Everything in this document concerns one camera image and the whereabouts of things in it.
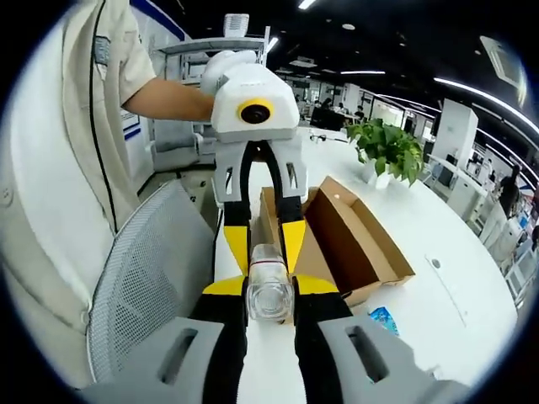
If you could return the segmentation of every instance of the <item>green leaves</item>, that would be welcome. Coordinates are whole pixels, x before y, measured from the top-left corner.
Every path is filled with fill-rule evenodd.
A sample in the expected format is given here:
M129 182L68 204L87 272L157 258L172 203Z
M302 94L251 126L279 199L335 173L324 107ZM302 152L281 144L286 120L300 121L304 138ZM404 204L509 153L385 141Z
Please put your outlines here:
M374 169L376 170L376 175L380 177L384 171L386 171L386 158L384 156L378 157L374 163Z
M408 179L411 185L423 170L421 145L397 126L384 125L379 119L370 120L362 125L348 126L346 133L349 139L357 139L360 162L365 162L361 151L369 159L376 160L375 169L379 176L387 170L395 178Z
M403 170L398 166L397 163L392 162L389 164L389 173L393 174L393 177L395 179L399 178L401 175L403 175Z

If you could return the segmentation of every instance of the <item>white pot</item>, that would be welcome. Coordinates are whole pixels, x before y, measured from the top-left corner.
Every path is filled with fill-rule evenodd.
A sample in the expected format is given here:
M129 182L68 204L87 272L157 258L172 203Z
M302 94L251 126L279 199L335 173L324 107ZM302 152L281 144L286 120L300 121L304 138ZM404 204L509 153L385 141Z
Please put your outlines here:
M376 169L374 168L376 160L371 159L367 160L361 171L361 177L363 181L368 183L370 186L375 187L376 189L385 189L389 184L391 175L387 173L389 166L386 164L386 171L382 173L380 177L376 175Z

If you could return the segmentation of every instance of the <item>potted plant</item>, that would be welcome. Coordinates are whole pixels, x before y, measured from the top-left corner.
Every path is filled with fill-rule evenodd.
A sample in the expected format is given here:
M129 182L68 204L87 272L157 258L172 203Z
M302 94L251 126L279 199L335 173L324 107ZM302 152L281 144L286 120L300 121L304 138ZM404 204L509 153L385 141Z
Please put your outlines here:
M391 175L411 186L423 170L421 145L397 126L370 120L348 126L346 134L350 142L356 141L358 160L365 164L363 179L378 189L387 187Z

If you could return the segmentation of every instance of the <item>cardboard box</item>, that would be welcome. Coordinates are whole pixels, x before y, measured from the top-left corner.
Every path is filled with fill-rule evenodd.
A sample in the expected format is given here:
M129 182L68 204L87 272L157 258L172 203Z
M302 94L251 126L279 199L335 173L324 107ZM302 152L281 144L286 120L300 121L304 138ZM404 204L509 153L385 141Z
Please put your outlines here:
M272 188L262 189L260 203L265 242L279 244ZM309 189L302 209L307 229L295 273L332 282L349 306L365 301L382 284L401 284L414 275L361 199L331 177Z

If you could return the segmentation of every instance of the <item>ceiling light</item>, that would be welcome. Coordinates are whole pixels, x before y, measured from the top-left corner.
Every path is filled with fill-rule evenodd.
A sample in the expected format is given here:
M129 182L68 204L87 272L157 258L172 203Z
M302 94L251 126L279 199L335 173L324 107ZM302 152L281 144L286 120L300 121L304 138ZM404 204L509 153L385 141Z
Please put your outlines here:
M509 167L513 167L515 164L509 159L507 158L506 156L504 156L502 153L500 153L499 151L497 151L496 149L494 149L492 146L490 145L487 145L487 148L492 150L495 154L498 155L498 157L500 157L502 160L504 160L508 165Z
M316 67L317 64L313 63L312 61L303 61L300 60L299 57L295 61L291 61L289 65L297 66L297 67L305 67L307 69L312 69L313 67Z
M317 0L303 0L302 3L297 7L300 8L301 10L307 10L316 1Z
M423 105L423 104L420 104L420 103L416 103L415 101L410 101L409 99L405 99L405 98L393 97L392 95L384 95L384 94L376 94L376 96L377 97L383 97L383 98L398 99L399 101L404 101L405 103L416 104L416 105L420 105L421 107L424 107L424 108L432 109L433 111L436 111L436 112L441 112L439 109L432 108L429 105Z
M521 135L524 139L526 139L532 147L536 148L537 150L539 150L539 146L536 145L528 136L526 133L524 133L522 130L520 130L519 128L517 128L516 126L514 126L513 124L511 124L508 120L504 120L501 116L499 116L498 114L496 114L495 112L492 112L490 109L486 109L485 107L479 105L479 104L475 104L475 103L472 103L472 106L474 108L479 108L481 109L482 111L486 112L487 114L490 114L492 115L494 118L496 118L497 120L500 120L501 122L503 122L504 124L506 124L507 126L509 126L512 130L514 130L516 133L518 133L519 135Z
M539 182L539 176L537 176L537 174L535 174L535 173L533 172L533 170L531 169L531 167L528 166L528 165L526 164L526 162L524 162L524 160L522 160L520 157L518 157L517 154L516 154L514 151L512 151L511 149L509 149L504 143L502 143L501 141L499 141L498 139L496 139L494 136L490 135L489 133L485 132L484 130L478 128L478 132L483 133L483 134L484 134L485 136L487 136L490 140L492 140L492 141L494 141L495 143L497 143L497 144L499 144L500 146L502 146L507 152L509 152L509 154L510 154L511 156L513 156L513 157L516 159L517 162L519 162L519 163L522 165L522 167L526 167L526 168L528 169L528 171L531 172L531 175L533 175L533 177L537 180L537 182Z
M275 45L277 45L277 42L279 42L279 38L274 36L271 41L268 44L268 47L266 48L266 53L270 53L270 51L273 49Z
M539 135L539 128L531 122L529 118L527 118L524 114L522 114L518 109L514 109L509 104L505 103L501 99L498 99L494 97L493 95L490 95L489 93L485 93L484 91L477 90L476 88L469 87L466 84L461 84L459 82L453 82L451 80L446 80L444 78L435 77L436 82L441 82L443 84L447 84L448 86L453 86L457 88L462 88L463 90L469 91L470 93L474 93L477 95L480 95L481 97L486 98L489 101L492 101L493 103L499 105L500 107L507 109L509 112L511 112L514 116L522 120L525 124L530 126L538 135Z
M340 74L386 74L381 70L351 70L349 72L341 72Z

